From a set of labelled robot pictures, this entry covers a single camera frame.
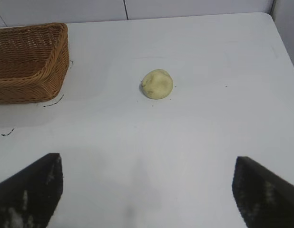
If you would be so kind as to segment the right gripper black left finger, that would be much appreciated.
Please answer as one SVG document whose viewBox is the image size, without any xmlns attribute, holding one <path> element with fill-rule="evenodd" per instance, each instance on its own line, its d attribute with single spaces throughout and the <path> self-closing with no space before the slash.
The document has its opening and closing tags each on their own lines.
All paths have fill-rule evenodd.
<svg viewBox="0 0 294 228">
<path fill-rule="evenodd" d="M 59 153 L 48 153 L 0 183 L 0 228 L 45 228 L 63 193 Z"/>
</svg>

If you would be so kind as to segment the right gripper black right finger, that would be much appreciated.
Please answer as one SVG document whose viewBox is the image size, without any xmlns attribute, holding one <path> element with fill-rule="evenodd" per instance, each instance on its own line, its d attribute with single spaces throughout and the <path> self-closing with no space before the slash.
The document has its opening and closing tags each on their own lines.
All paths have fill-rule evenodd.
<svg viewBox="0 0 294 228">
<path fill-rule="evenodd" d="M 237 157 L 232 192 L 248 228 L 294 228 L 294 185 L 255 160 Z"/>
</svg>

